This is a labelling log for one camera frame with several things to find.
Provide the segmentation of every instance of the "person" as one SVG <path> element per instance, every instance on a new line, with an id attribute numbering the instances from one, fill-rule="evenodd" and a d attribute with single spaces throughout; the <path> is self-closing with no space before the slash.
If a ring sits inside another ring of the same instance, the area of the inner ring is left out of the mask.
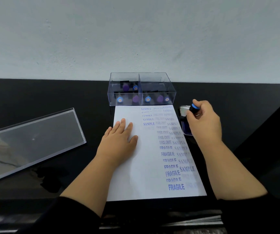
<path id="1" fill-rule="evenodd" d="M 280 200 L 269 194 L 222 142 L 220 118 L 210 103 L 195 99 L 193 103 L 200 108 L 199 115 L 195 117 L 187 111 L 187 120 L 204 155 L 227 232 L 280 230 Z M 125 127 L 125 119 L 109 127 L 95 158 L 34 224 L 17 233 L 96 232 L 113 172 L 133 154 L 137 145 L 136 135 L 128 141 L 132 123 Z"/>

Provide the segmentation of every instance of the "gray wall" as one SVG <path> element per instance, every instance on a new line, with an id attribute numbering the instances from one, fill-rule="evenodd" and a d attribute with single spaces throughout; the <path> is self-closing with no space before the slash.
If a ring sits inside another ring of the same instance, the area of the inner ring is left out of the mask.
<path id="1" fill-rule="evenodd" d="M 280 83 L 280 0 L 0 0 L 0 78 Z"/>

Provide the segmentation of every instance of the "hand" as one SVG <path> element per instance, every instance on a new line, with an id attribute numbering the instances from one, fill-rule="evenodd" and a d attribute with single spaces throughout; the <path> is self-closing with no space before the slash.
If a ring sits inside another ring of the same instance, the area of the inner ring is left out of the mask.
<path id="1" fill-rule="evenodd" d="M 208 101 L 197 101 L 193 99 L 195 106 L 199 107 L 199 115 L 196 117 L 191 111 L 187 111 L 187 120 L 198 145 L 221 142 L 222 130 L 220 117 L 213 111 Z"/>
<path id="2" fill-rule="evenodd" d="M 128 141 L 132 131 L 132 123 L 129 123 L 126 130 L 125 126 L 126 120 L 123 118 L 121 122 L 116 122 L 113 128 L 109 127 L 97 150 L 96 157 L 109 162 L 114 168 L 131 157 L 138 142 L 137 135 Z"/>

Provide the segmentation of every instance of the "transparent organizer box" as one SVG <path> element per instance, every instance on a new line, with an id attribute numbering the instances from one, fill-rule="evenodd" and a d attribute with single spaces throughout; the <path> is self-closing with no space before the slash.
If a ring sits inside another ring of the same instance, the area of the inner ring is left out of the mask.
<path id="1" fill-rule="evenodd" d="M 0 178 L 86 143 L 74 109 L 0 129 Z"/>
<path id="2" fill-rule="evenodd" d="M 176 90 L 164 73 L 111 73 L 110 106 L 173 104 Z"/>

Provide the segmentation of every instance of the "purple cap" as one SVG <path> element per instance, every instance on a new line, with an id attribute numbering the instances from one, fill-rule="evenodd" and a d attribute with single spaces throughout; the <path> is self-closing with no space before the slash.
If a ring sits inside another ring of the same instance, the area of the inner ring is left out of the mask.
<path id="1" fill-rule="evenodd" d="M 164 100 L 164 97 L 163 96 L 158 96 L 157 97 L 157 101 L 159 102 L 159 103 L 161 103 L 162 101 Z"/>
<path id="2" fill-rule="evenodd" d="M 132 98 L 132 101 L 133 101 L 134 103 L 139 102 L 139 96 L 138 96 L 138 95 L 134 96 L 134 97 Z"/>
<path id="3" fill-rule="evenodd" d="M 122 86 L 122 90 L 123 91 L 129 91 L 129 85 L 128 84 L 124 84 L 123 86 Z"/>

